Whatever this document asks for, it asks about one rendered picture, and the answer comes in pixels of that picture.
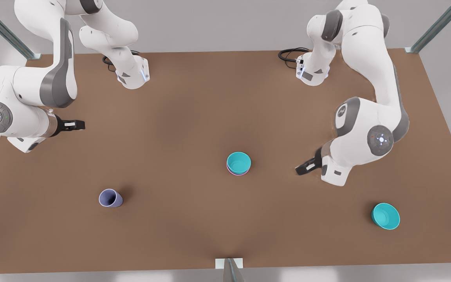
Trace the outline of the blue bowl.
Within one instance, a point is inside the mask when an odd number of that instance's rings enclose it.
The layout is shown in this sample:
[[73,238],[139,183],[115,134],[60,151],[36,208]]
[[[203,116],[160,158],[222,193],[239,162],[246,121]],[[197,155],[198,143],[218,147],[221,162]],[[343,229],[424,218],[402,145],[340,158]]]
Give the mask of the blue bowl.
[[379,203],[371,211],[372,221],[386,230],[396,229],[400,224],[400,214],[388,203]]
[[250,157],[244,152],[233,152],[227,157],[227,166],[237,174],[250,169],[251,165]]

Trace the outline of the purple cup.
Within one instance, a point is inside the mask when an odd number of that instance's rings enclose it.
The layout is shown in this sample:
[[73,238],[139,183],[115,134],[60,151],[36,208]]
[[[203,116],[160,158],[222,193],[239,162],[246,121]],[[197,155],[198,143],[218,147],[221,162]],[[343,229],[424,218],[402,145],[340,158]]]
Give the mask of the purple cup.
[[103,207],[116,208],[122,205],[123,198],[117,191],[105,189],[100,193],[98,201]]

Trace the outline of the silver frame post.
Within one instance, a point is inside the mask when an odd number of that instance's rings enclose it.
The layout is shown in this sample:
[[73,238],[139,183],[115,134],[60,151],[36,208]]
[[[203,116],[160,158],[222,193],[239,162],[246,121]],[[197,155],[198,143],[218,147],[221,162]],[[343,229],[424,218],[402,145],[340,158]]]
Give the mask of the silver frame post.
[[1,20],[0,35],[27,60],[39,60],[41,54],[34,53],[25,43],[20,40]]
[[240,269],[243,268],[243,258],[217,258],[215,269],[223,269],[223,282],[245,282]]
[[405,47],[403,50],[406,53],[418,54],[450,21],[451,5],[411,47]]

